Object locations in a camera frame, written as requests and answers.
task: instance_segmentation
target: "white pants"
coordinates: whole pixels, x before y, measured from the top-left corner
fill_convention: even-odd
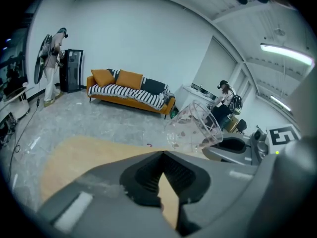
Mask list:
[[[45,88],[44,101],[50,101],[60,94],[60,90],[57,89],[54,84],[54,71],[55,68],[46,67],[44,69],[44,74],[48,80],[48,85]]]

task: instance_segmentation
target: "black cushion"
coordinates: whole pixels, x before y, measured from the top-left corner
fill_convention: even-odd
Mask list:
[[[110,73],[111,73],[112,76],[113,76],[114,73],[116,72],[116,75],[113,76],[113,77],[114,77],[114,81],[117,82],[117,79],[118,79],[118,77],[119,77],[119,72],[120,72],[120,70],[114,70],[114,69],[107,69],[107,70],[110,71]]]
[[[147,78],[145,83],[141,85],[141,90],[145,90],[152,94],[160,94],[165,90],[165,84],[153,79]]]

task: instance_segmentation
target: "black cabinet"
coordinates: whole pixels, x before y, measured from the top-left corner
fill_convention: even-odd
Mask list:
[[[65,56],[60,61],[64,64],[59,68],[60,89],[72,93],[81,90],[81,61],[83,50],[65,50]]]

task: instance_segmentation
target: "desk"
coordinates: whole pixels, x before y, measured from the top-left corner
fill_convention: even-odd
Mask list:
[[[175,105],[179,111],[187,107],[193,100],[197,100],[203,103],[206,107],[209,104],[214,103],[214,101],[211,98],[203,95],[201,92],[197,92],[194,88],[191,88],[190,86],[184,85],[181,86],[179,91],[175,93],[175,99]]]
[[[46,162],[41,177],[42,200],[47,200],[74,179],[96,166],[162,150],[166,150],[166,148],[125,145],[85,136],[66,139],[54,149]],[[208,160],[202,154],[192,153],[188,155]],[[158,195],[164,205],[164,217],[175,228],[178,215],[178,197],[164,175],[159,181]]]
[[[11,112],[15,120],[27,114],[30,109],[28,101],[23,96],[25,92],[26,87],[21,87],[10,93],[4,99],[3,106],[6,109],[5,113]]]

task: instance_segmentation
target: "fluorescent light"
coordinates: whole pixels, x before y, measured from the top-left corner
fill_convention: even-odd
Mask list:
[[[291,111],[291,109],[286,106],[284,103],[280,102],[277,98],[275,98],[273,95],[271,95],[271,99],[276,101],[277,103],[279,103],[279,105],[281,105],[282,107],[284,107],[287,111]]]
[[[273,52],[273,53],[277,53],[280,55],[284,55],[284,56],[296,59],[309,66],[315,65],[315,61],[313,58],[286,47],[261,43],[261,49],[263,51]]]

